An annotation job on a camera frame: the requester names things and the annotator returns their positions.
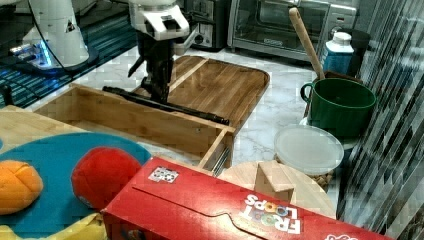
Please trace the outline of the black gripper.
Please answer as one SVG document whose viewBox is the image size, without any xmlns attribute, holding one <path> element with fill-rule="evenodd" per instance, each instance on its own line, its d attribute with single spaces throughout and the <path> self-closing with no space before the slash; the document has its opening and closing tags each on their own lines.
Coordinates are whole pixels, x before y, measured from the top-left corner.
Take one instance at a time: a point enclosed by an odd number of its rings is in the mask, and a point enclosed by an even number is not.
<svg viewBox="0 0 424 240">
<path fill-rule="evenodd" d="M 174 41 L 157 41 L 141 31 L 137 31 L 136 36 L 139 57 L 128 71 L 128 76 L 135 73 L 141 64 L 146 61 L 147 72 L 152 77 L 153 82 L 149 77 L 144 77 L 141 81 L 141 87 L 150 94 L 152 100 L 160 100 L 162 103 L 166 103 L 173 68 Z"/>
</svg>

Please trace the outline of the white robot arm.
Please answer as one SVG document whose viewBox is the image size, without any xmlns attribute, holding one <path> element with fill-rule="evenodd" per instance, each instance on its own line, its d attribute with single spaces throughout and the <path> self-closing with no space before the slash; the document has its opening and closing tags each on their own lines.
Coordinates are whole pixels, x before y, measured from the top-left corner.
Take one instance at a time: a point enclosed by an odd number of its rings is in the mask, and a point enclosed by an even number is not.
<svg viewBox="0 0 424 240">
<path fill-rule="evenodd" d="M 147 76 L 142 87 L 153 101 L 166 103 L 174 56 L 186 53 L 196 30 L 190 28 L 177 0 L 128 0 L 128 4 L 139 53 L 128 76 L 146 63 Z"/>
</svg>

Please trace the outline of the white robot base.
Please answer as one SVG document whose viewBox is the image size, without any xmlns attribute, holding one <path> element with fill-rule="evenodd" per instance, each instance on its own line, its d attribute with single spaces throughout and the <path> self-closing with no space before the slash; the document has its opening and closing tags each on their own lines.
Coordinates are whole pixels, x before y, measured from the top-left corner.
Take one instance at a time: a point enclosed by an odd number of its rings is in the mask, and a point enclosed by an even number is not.
<svg viewBox="0 0 424 240">
<path fill-rule="evenodd" d="M 29 0 L 33 29 L 10 54 L 41 72 L 75 72 L 98 58 L 83 39 L 72 0 Z"/>
</svg>

